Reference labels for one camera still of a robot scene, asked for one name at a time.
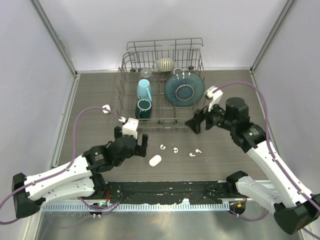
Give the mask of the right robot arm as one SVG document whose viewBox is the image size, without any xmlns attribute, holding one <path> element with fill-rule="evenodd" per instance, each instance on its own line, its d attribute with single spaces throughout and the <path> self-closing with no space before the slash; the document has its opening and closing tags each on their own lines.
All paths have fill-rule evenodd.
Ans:
<svg viewBox="0 0 320 240">
<path fill-rule="evenodd" d="M 226 178 L 225 190 L 230 197 L 251 198 L 268 210 L 289 235 L 319 218 L 319 194 L 312 193 L 293 175 L 267 140 L 266 132 L 250 121 L 249 107 L 242 98 L 227 99 L 225 108 L 213 104 L 198 109 L 185 125 L 199 134 L 202 122 L 206 130 L 217 126 L 229 131 L 232 141 L 259 165 L 274 186 L 267 188 L 239 170 Z"/>
</svg>

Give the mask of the oval white charging case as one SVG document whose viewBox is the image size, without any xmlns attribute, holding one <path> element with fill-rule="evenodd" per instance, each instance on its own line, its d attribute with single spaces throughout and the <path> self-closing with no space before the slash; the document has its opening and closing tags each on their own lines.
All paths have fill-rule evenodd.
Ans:
<svg viewBox="0 0 320 240">
<path fill-rule="evenodd" d="M 148 164 L 151 166 L 151 167 L 155 167 L 157 166 L 160 162 L 162 161 L 162 157 L 157 154 L 157 155 L 154 155 L 148 162 Z"/>
</svg>

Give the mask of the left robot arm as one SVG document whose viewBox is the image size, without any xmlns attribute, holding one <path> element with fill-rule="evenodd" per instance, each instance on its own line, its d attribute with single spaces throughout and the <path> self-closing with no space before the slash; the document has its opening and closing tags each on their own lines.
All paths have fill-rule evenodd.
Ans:
<svg viewBox="0 0 320 240">
<path fill-rule="evenodd" d="M 41 208 L 66 199 L 102 199 L 107 192 L 102 173 L 119 167 L 133 156 L 145 157 L 148 138 L 143 134 L 138 144 L 137 137 L 117 126 L 113 141 L 93 146 L 71 162 L 32 176 L 15 174 L 11 188 L 15 217 L 32 216 Z"/>
</svg>

